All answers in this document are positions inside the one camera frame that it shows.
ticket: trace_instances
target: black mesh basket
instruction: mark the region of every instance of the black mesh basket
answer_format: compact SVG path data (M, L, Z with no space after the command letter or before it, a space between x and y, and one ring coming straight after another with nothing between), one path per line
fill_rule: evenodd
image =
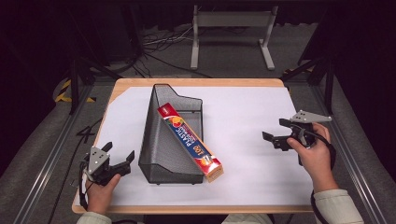
M202 183L204 174L157 111L166 103L172 105L201 139L203 137L202 100L179 96L168 84L155 84L148 106L139 167L151 184Z

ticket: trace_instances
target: white table surface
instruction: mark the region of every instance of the white table surface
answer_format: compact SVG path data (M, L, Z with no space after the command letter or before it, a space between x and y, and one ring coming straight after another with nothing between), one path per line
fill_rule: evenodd
M296 111L283 87L174 87L179 95L203 100L205 143L219 158L224 174L212 183L150 184L137 165L151 87L131 87L107 108L96 146L113 143L110 164L134 150L132 172L114 191L112 206L304 206L312 182L294 150L274 149L262 131L290 135L278 124Z

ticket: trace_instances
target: red box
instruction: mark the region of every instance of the red box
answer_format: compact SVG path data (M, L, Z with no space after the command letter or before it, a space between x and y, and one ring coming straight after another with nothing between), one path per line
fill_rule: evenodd
M158 112L181 145L189 151L209 183L224 173L218 158L169 103L158 108Z

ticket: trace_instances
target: human hand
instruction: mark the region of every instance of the human hand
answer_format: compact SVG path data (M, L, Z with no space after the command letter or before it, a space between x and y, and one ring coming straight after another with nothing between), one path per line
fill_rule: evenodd
M120 182L121 176L116 174L106 186L92 183L87 179L85 188L88 194L88 212L105 215L113 197L113 190Z
M313 123L314 132L323 136L330 143L329 130L321 124ZM288 138L289 145L296 150L305 170L314 184L314 192L338 189L332 176L330 151L326 144L317 139L311 148L306 148L294 138Z

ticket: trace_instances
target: white sleeve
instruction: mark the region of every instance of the white sleeve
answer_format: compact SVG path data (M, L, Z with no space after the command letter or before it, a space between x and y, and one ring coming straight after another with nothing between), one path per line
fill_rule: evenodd
M266 214L230 214L221 224L273 224Z
M77 224L111 224L111 219L94 212L86 212L79 218Z
M314 194L314 197L319 212L328 223L364 223L346 190L325 190Z

